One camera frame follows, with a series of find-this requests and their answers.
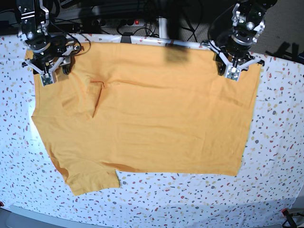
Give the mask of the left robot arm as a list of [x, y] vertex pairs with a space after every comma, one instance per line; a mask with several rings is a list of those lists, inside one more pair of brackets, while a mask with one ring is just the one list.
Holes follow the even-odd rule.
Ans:
[[[241, 72], [248, 71], [253, 64], [265, 65], [265, 62], [250, 54], [249, 50], [263, 33], [266, 23], [265, 15], [276, 0], [239, 0], [210, 25], [208, 41], [201, 45], [213, 51], [218, 67], [218, 74], [238, 81]], [[211, 37], [213, 25], [227, 12], [231, 13], [231, 28], [222, 31], [217, 38]]]

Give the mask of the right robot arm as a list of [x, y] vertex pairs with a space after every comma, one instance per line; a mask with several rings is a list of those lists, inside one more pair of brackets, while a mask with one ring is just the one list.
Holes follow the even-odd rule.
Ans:
[[64, 74], [69, 74], [71, 57], [81, 50], [81, 43], [71, 34], [58, 29], [60, 35], [51, 35], [48, 31], [51, 21], [50, 10], [42, 0], [18, 0], [20, 12], [20, 29], [18, 38], [33, 53], [31, 59], [26, 59], [23, 67], [30, 67], [34, 74], [39, 74], [43, 86], [56, 82], [55, 71], [62, 68]]

